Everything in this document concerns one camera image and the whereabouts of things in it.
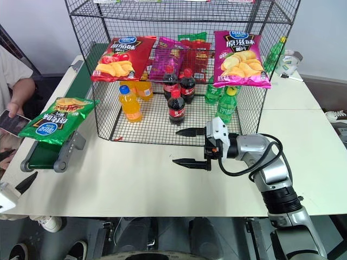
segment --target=red bottle label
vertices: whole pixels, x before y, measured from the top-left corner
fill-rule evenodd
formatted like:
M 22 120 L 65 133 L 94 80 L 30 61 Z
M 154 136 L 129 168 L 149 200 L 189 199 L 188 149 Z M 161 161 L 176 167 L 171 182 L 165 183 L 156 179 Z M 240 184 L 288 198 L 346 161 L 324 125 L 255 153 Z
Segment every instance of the red bottle label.
M 163 84 L 164 90 L 167 91 L 167 92 L 171 92 L 174 88 L 178 88 L 179 89 L 179 84 L 178 83 L 175 84 L 175 85 L 172 85 L 172 86 L 168 86 L 168 85 L 166 85 L 164 83 L 162 83 L 162 84 Z
M 189 88 L 189 89 L 186 89 L 186 88 L 181 88 L 181 94 L 182 95 L 191 95 L 191 94 L 194 94 L 194 88 Z
M 169 108 L 169 115 L 173 116 L 174 118 L 184 116 L 184 108 L 182 108 L 180 110 L 174 110 L 174 109 Z

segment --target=purple snack bag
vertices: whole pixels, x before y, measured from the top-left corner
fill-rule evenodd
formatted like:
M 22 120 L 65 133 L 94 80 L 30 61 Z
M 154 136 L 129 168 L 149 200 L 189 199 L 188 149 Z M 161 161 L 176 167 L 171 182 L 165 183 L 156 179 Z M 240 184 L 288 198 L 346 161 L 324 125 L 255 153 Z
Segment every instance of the purple snack bag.
M 261 63 L 261 35 L 243 31 L 215 31 L 214 87 L 248 85 L 271 88 Z
M 166 37 L 160 37 L 152 62 L 149 79 L 162 80 L 167 65 L 172 65 L 174 68 L 173 72 L 178 76 L 183 62 L 184 52 L 187 49 L 188 47 L 181 44 L 181 42 Z

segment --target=green chip bag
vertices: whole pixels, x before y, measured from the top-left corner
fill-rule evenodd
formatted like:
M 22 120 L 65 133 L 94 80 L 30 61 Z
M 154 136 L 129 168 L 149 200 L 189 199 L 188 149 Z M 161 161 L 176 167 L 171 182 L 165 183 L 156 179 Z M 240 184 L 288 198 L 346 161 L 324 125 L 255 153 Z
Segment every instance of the green chip bag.
M 28 123 L 19 136 L 62 145 L 93 108 L 92 100 L 59 97 L 47 111 Z
M 181 40 L 187 40 L 187 41 L 206 41 L 207 38 L 207 32 L 201 32 L 199 34 L 181 34 L 178 36 L 178 41 L 180 42 Z

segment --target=orange juice bottle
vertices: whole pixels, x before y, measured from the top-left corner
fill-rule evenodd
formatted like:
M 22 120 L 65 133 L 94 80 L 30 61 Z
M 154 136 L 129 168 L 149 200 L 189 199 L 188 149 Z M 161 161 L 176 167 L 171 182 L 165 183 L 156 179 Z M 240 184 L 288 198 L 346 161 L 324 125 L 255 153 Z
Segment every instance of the orange juice bottle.
M 135 86 L 137 95 L 144 101 L 150 101 L 153 97 L 152 84 L 147 81 L 137 81 Z
M 121 81 L 120 85 L 127 85 L 132 93 L 134 93 L 136 96 L 138 96 L 136 91 L 136 81 Z
M 122 110 L 128 121 L 140 122 L 142 119 L 142 113 L 140 110 L 140 104 L 136 101 L 135 94 L 129 90 L 127 85 L 120 86 L 119 91 L 119 102 L 121 103 Z

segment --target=phone screen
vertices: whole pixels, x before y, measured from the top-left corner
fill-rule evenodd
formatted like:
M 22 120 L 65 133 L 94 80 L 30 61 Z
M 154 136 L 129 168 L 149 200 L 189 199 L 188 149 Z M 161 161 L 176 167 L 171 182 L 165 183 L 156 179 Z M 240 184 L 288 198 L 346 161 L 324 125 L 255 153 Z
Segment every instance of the phone screen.
M 20 131 L 30 122 L 29 119 L 16 114 L 14 118 L 9 118 L 9 111 L 4 110 L 0 116 L 0 128 L 6 132 L 18 136 Z

